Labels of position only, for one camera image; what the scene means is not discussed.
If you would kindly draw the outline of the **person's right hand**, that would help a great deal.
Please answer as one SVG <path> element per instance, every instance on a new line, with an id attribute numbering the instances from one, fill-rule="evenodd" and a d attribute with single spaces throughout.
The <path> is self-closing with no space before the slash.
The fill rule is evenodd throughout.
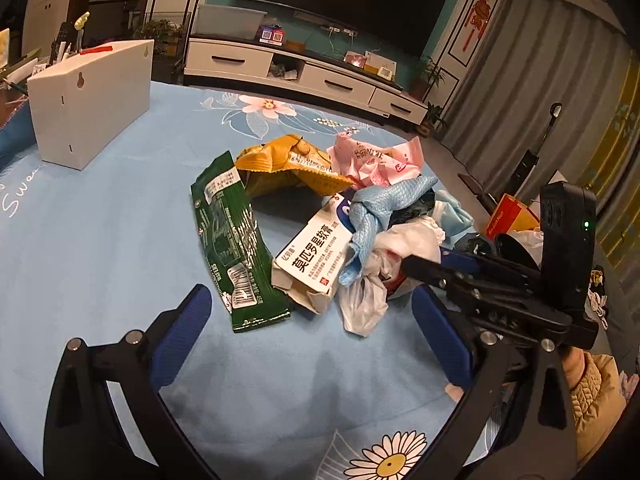
<path id="1" fill-rule="evenodd" d="M 561 361 L 568 388 L 573 390 L 585 374 L 585 351 L 577 347 L 567 347 L 561 353 Z"/>

